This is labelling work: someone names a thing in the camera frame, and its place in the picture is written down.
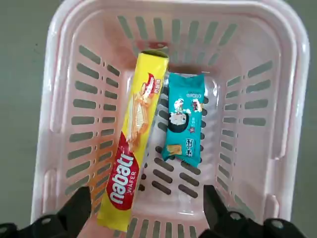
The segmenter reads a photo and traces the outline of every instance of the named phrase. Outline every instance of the teal snack package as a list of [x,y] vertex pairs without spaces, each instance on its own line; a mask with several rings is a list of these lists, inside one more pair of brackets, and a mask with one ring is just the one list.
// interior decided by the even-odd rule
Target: teal snack package
[[162,157],[171,156],[197,167],[200,163],[200,132],[205,94],[204,75],[169,75],[168,128]]

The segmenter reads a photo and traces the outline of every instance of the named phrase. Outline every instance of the biscuit image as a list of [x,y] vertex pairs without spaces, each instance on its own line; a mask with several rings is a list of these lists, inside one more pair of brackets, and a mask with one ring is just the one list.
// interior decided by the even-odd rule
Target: biscuit image
[[182,146],[181,145],[167,145],[167,151],[170,155],[181,155],[182,154]]

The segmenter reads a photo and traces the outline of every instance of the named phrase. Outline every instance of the cartoon character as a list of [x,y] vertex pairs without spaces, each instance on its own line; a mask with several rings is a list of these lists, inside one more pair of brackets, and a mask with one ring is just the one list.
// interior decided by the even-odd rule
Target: cartoon character
[[172,132],[181,133],[186,130],[189,122],[187,113],[170,113],[168,120],[168,128]]
[[193,106],[194,112],[201,112],[202,111],[202,105],[198,101],[197,98],[193,99],[192,106]]
[[182,98],[177,99],[174,103],[175,111],[182,113],[183,112],[183,104],[184,104],[184,99],[182,99]]

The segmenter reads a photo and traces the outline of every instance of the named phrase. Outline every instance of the basket slot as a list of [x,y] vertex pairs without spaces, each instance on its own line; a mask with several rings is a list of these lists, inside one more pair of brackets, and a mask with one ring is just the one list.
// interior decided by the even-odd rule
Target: basket slot
[[232,166],[231,164],[228,164],[227,162],[223,161],[223,159],[218,159],[218,166],[221,166],[223,169],[229,172],[231,174]]
[[90,161],[86,161],[82,164],[78,164],[70,169],[67,170],[66,172],[66,177],[67,178],[70,178],[76,174],[79,174],[79,173],[82,173],[84,172],[86,169],[88,169],[91,165],[91,162]]
[[248,117],[243,118],[242,123],[246,126],[265,126],[267,121],[261,117]]
[[227,179],[225,176],[223,176],[221,173],[217,174],[217,183],[221,186],[222,189],[224,189],[226,192],[229,191],[228,183],[225,182]]
[[234,138],[236,136],[236,133],[232,130],[222,129],[221,134],[224,135],[224,140],[226,140],[226,136],[230,138]]
[[220,136],[220,146],[226,148],[227,145],[225,145],[225,143],[229,143],[230,145],[232,145],[232,147],[234,147],[235,144],[236,144],[236,139],[233,138],[233,137],[221,135],[221,136]]
[[257,76],[259,74],[262,74],[266,71],[269,71],[272,68],[273,68],[273,61],[270,60],[268,62],[260,64],[259,66],[256,66],[255,68],[249,70],[248,77],[252,78],[252,77]]
[[229,40],[233,37],[235,31],[237,29],[237,24],[229,24],[228,28],[225,30],[223,33],[220,41],[219,41],[219,46],[225,46]]
[[182,161],[182,162],[180,163],[180,165],[181,165],[183,168],[187,169],[188,171],[192,172],[192,173],[195,174],[195,175],[200,175],[200,173],[201,173],[200,169],[197,169],[197,168],[195,168],[195,167],[193,167],[193,166],[187,164],[187,163],[184,162],[184,161]]
[[92,116],[73,116],[71,118],[72,125],[89,125],[94,124],[95,118]]
[[183,179],[184,181],[188,182],[189,184],[191,184],[192,186],[195,186],[195,187],[199,186],[199,182],[186,173],[180,173],[179,177]]
[[259,91],[259,92],[243,94],[243,96],[241,97],[242,108],[244,108],[244,104],[246,102],[249,102],[249,101],[254,101],[254,100],[259,100],[259,99],[268,99],[269,102],[273,101],[273,98],[272,98],[272,96],[269,95],[268,90],[270,90],[270,89],[266,89],[266,90]]
[[219,23],[217,21],[212,21],[209,23],[205,37],[204,37],[204,44],[210,44],[214,37],[214,34],[217,30]]
[[98,88],[96,86],[93,86],[81,81],[75,81],[74,86],[78,90],[76,92],[76,96],[78,98],[93,97],[93,95],[98,94]]
[[82,46],[82,45],[79,46],[79,53],[89,58],[91,61],[93,61],[96,64],[101,63],[101,58],[95,53],[93,53],[92,51],[90,51],[89,49],[87,49],[85,46]]
[[219,53],[214,53],[211,58],[208,60],[208,66],[212,66],[215,65],[218,58],[219,58],[220,54]]
[[94,137],[94,133],[92,131],[82,132],[82,133],[74,133],[69,137],[69,142],[78,142],[83,140],[89,140]]
[[165,173],[159,171],[159,170],[153,170],[153,174],[156,176],[156,177],[159,177],[161,180],[164,180],[165,182],[167,183],[172,183],[173,182],[173,179],[166,175]]
[[98,157],[98,162],[109,160],[112,156],[112,151],[105,152],[104,154]]
[[79,187],[82,187],[86,185],[89,181],[89,175],[75,181],[74,183],[71,183],[65,190],[65,195],[71,195],[73,192],[75,192]]
[[241,76],[234,77],[233,79],[230,79],[227,81],[227,89],[232,90],[236,89],[235,87],[239,86],[239,83],[241,82],[242,78]]
[[76,68],[82,75],[90,78],[90,80],[99,79],[99,72],[89,66],[86,66],[82,63],[77,63]]
[[108,181],[109,179],[109,174],[105,175],[105,176],[98,176],[96,177],[96,187],[103,187],[102,185],[106,185],[105,183]]
[[158,182],[158,181],[152,181],[152,186],[157,188],[158,190],[162,191],[166,195],[170,195],[171,194],[171,190],[169,188],[167,188],[166,186],[164,186],[163,184],[161,184],[160,182]]
[[189,188],[183,184],[180,184],[178,186],[178,189],[181,190],[182,192],[184,192],[185,194],[191,196],[192,198],[198,197],[198,194],[194,190],[192,190],[191,188]]
[[222,159],[224,162],[226,162],[229,165],[231,165],[233,162],[232,156],[229,156],[228,153],[220,152],[219,157],[220,159]]
[[84,155],[88,155],[90,153],[92,153],[93,148],[92,146],[85,146],[85,147],[78,147],[78,146],[73,146],[73,144],[70,144],[70,148],[69,148],[69,153],[67,155],[68,160],[73,160],[73,159],[77,159],[81,156]]
[[100,96],[98,95],[98,92],[100,93],[100,91],[98,91],[98,88],[95,86],[91,86],[89,84],[80,82],[80,81],[76,81],[75,82],[75,88],[77,89],[75,91],[74,94],[74,100],[73,100],[73,106],[74,106],[74,101],[75,100],[88,100],[90,102],[95,102],[98,103],[102,98],[100,98]]
[[159,221],[155,221],[154,222],[154,226],[153,226],[153,234],[152,237],[153,238],[159,238],[159,235],[161,233],[161,222]]

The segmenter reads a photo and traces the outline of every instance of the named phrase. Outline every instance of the wafer image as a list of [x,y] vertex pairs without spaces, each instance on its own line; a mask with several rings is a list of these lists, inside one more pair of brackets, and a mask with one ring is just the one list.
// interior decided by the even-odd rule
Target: wafer image
[[167,151],[170,155],[181,155],[182,154],[182,146],[181,145],[167,145]]
[[137,108],[138,108],[137,118],[136,118],[137,132],[144,133],[149,126],[147,110],[141,104],[138,104]]
[[129,102],[129,121],[128,121],[128,134],[127,134],[127,141],[129,143],[133,143],[137,139],[137,126],[136,126],[137,107],[138,107],[138,103],[136,102],[136,94],[133,94]]
[[138,146],[139,135],[144,133],[149,126],[147,109],[137,100],[138,94],[134,94],[129,103],[128,136],[130,151]]
[[137,94],[136,100],[144,107],[149,107],[151,105],[151,99],[149,97],[144,97],[142,94]]

